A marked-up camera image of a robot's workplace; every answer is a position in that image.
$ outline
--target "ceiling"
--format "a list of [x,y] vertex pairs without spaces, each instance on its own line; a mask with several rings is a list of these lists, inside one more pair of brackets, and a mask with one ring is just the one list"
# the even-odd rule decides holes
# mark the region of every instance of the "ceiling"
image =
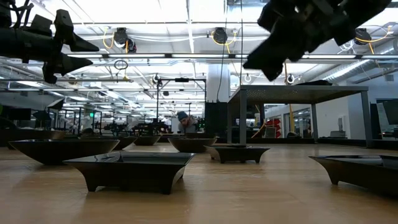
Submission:
[[[24,1],[17,0],[16,2],[18,6],[21,6]],[[34,3],[35,7],[30,14],[29,22],[32,21],[36,14],[54,20],[58,9],[67,10],[74,23],[75,33],[97,45],[101,49],[101,54],[123,53],[115,45],[107,47],[112,45],[112,33],[118,27],[127,28],[127,33],[136,43],[137,53],[140,54],[222,54],[223,50],[224,53],[229,50],[232,54],[248,54],[269,35],[267,31],[256,24],[264,5],[261,2],[265,2],[263,0],[244,0],[242,12],[240,1],[235,1],[238,2],[237,4],[233,4],[233,1],[228,1],[231,4],[226,7],[224,0],[33,0],[31,2]],[[395,18],[398,9],[395,6],[396,4],[392,3],[390,8],[387,8],[380,15],[370,19],[362,26],[367,28],[374,40],[382,38],[373,43],[375,54],[396,37],[398,26],[395,26]],[[13,14],[12,16],[13,21],[15,21],[15,15]],[[227,28],[228,42],[230,42],[228,49],[222,45],[215,44],[211,38],[211,33],[215,27]],[[64,47],[63,52],[66,54],[71,53],[68,47]],[[349,42],[339,47],[334,40],[330,40],[319,46],[312,54],[371,54],[370,52],[368,45],[359,46]],[[208,64],[221,63],[219,60],[127,59],[128,68],[119,71],[113,66],[115,60],[96,59],[93,61],[94,65],[71,72],[66,75],[66,78],[98,79],[96,83],[78,82],[71,85],[68,82],[58,82],[57,86],[39,85],[45,85],[45,88],[48,89],[84,89],[92,88],[90,87],[90,83],[92,83],[91,85],[94,88],[135,89],[137,91],[115,91],[116,96],[113,94],[111,94],[112,96],[101,96],[98,91],[86,91],[84,94],[79,93],[78,95],[70,91],[53,92],[65,96],[79,96],[87,98],[87,101],[97,103],[104,101],[110,103],[124,103],[127,101],[130,105],[131,103],[140,103],[142,113],[152,113],[150,109],[145,110],[144,108],[151,108],[150,104],[155,103],[156,92],[144,92],[143,89],[154,88],[152,82],[154,75],[157,74],[160,78],[206,78]],[[21,68],[21,65],[19,65],[21,62],[18,60],[9,60],[8,62],[13,63],[13,67],[16,69]],[[303,60],[298,63],[288,63],[287,72],[298,78],[298,82],[307,82],[341,66],[341,64],[355,62],[355,60],[313,60],[311,62]],[[246,81],[243,80],[244,84],[284,85],[283,75],[276,81],[269,82],[259,71],[242,70],[241,72],[240,60],[225,60],[224,63],[232,75],[232,90],[239,85],[239,79],[236,77],[240,73],[243,73],[245,77],[250,77],[250,80],[248,78]],[[27,72],[21,73],[21,75],[26,76],[27,80],[30,78],[38,79],[42,76],[41,63],[32,62],[30,65],[23,66],[32,72],[31,76],[27,76]],[[127,77],[129,81],[123,81],[123,77]],[[193,91],[170,91],[169,96],[162,96],[161,94],[160,98],[165,99],[163,102],[170,103],[170,105],[162,106],[164,110],[159,111],[159,114],[170,115],[178,110],[187,110],[185,103],[192,103],[192,113],[202,115],[203,102],[205,100],[205,93],[201,89],[203,85],[200,86],[202,83],[170,82],[167,84],[164,87],[165,90],[189,89]],[[15,88],[35,88],[34,85],[27,86],[23,83],[12,83],[12,86]],[[71,102],[82,102],[73,99],[69,100]],[[112,108],[125,109],[125,107],[117,105],[112,105]]]

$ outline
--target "table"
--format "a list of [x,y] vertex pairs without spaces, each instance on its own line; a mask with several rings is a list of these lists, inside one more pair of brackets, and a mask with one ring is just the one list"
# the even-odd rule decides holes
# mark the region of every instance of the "table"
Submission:
[[[361,94],[366,146],[372,147],[372,133],[367,86],[315,86],[315,85],[241,85],[228,100],[227,141],[232,142],[232,110],[239,106],[239,120],[246,120],[249,104],[285,103],[310,104],[313,123],[313,138],[318,140],[317,103],[335,100],[357,93]],[[246,144],[246,122],[239,122],[239,143]]]

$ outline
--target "shallow square tray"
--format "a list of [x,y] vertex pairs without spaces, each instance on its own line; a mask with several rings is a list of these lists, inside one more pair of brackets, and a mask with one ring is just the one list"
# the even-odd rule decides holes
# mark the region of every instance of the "shallow square tray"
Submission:
[[122,190],[160,189],[170,194],[173,185],[183,177],[191,153],[112,152],[64,161],[78,169],[86,179],[87,189],[98,186]]
[[261,156],[269,150],[265,147],[252,147],[242,145],[225,146],[206,146],[211,159],[220,161],[222,164],[226,161],[255,161],[260,163]]
[[377,192],[398,195],[396,156],[310,156],[328,172],[331,183],[339,181]]

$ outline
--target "person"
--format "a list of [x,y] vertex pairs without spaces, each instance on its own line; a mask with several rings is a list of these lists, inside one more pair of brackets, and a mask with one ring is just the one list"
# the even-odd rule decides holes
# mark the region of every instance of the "person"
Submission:
[[180,121],[178,130],[181,131],[182,134],[197,132],[197,120],[193,118],[193,116],[188,116],[186,112],[180,111],[177,113],[177,118]]

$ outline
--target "metal frame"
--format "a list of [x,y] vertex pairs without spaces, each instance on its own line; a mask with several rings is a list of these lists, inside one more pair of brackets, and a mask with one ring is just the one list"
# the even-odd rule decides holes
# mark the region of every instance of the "metal frame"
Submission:
[[[303,91],[303,90],[318,90],[318,91],[328,91],[328,90],[337,90],[337,91],[347,91],[341,96],[329,96],[328,98],[323,98],[319,101],[309,101],[308,99],[304,99],[300,102],[293,102],[295,104],[310,104],[311,112],[312,112],[312,131],[313,138],[315,142],[318,141],[318,121],[317,121],[317,103],[322,103],[325,101],[330,101],[334,99],[338,99],[345,96],[350,96],[354,94],[361,94],[362,99],[362,109],[363,109],[363,119],[365,125],[365,136],[366,136],[366,147],[373,147],[373,139],[372,139],[372,130],[370,123],[370,111],[369,111],[369,100],[368,100],[368,90],[367,86],[305,86],[305,85],[293,85],[293,86],[268,86],[268,85],[241,85],[229,98],[228,100],[228,127],[227,127],[227,141],[229,143],[232,142],[232,117],[231,110],[232,104],[240,103],[239,111],[239,143],[246,144],[246,122],[242,122],[246,120],[247,113],[247,104],[248,104],[248,91],[250,90],[267,90],[272,91],[279,90],[295,90],[295,91]],[[263,103],[275,103],[274,101],[264,100]],[[289,100],[281,101],[278,103],[292,103]]]
[[[173,90],[168,90],[168,89],[166,89],[166,90],[163,90],[163,88],[167,85],[167,84],[169,84],[169,82],[171,82],[171,81],[174,81],[174,82],[178,82],[178,80],[179,79],[181,79],[181,78],[160,78],[160,79],[158,79],[158,81],[157,81],[157,83],[156,83],[156,120],[158,120],[159,119],[159,92],[160,91],[173,91]],[[197,79],[197,78],[188,78],[187,79],[188,80],[188,82],[191,82],[191,81],[193,81],[193,82],[195,82],[200,88],[201,88],[201,90],[197,90],[197,91],[204,91],[205,92],[205,101],[206,101],[206,97],[207,97],[207,83],[206,83],[206,79],[205,78],[199,78],[199,79]],[[162,87],[161,88],[159,88],[160,86],[159,86],[159,82],[162,82],[162,81],[165,81],[165,83],[162,85]],[[203,81],[204,83],[205,83],[205,88],[203,89],[198,83],[197,83],[197,81]]]

